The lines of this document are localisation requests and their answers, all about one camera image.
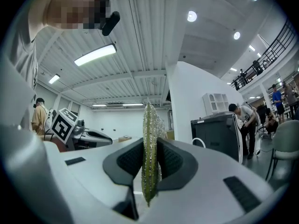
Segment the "black rectangular slot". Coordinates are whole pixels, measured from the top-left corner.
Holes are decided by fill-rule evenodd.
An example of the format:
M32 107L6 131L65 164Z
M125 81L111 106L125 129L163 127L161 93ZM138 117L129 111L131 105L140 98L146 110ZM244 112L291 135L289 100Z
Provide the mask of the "black rectangular slot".
M250 212L261 203L237 177L228 177L223 181L245 212Z
M78 162L82 162L85 161L85 158L79 157L79 158L75 158L75 159L70 159L70 160L66 160L65 163L67 166L78 163Z

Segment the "white cabinet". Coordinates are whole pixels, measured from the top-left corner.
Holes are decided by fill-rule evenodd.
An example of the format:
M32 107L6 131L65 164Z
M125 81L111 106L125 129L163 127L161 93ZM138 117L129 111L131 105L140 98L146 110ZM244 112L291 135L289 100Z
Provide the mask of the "white cabinet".
M228 111L228 98L226 94L207 93L202 98L205 103L206 115Z

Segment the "man in blue shirt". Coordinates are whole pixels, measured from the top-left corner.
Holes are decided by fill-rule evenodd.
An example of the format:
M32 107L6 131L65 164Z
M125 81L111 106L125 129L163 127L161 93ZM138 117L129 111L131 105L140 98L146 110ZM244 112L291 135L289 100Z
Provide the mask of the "man in blue shirt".
M282 124L285 121L285 114L284 114L285 109L282 104L281 93L276 89L275 84L272 85L272 88L273 88L273 95L272 95L273 103L276 105L277 113L279 115L279 122Z

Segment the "black railing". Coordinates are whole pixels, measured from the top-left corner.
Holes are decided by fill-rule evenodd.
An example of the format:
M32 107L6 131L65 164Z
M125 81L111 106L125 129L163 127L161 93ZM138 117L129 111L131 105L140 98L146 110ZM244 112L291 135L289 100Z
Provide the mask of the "black railing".
M252 63L252 65L240 74L237 79L233 80L231 86L239 90L241 87L247 85L254 78L261 75L262 72L271 66L277 58L287 49L293 39L296 37L295 28L287 19L280 33L266 49L266 51Z

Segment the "man in yellow shirt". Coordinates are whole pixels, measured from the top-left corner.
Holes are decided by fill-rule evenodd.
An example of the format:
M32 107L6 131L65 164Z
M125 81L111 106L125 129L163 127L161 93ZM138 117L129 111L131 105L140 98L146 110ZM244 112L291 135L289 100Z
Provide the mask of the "man in yellow shirt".
M36 99L36 109L34 110L32 117L32 130L37 133L37 135L44 135L45 124L48 117L48 110L44 105L43 98Z

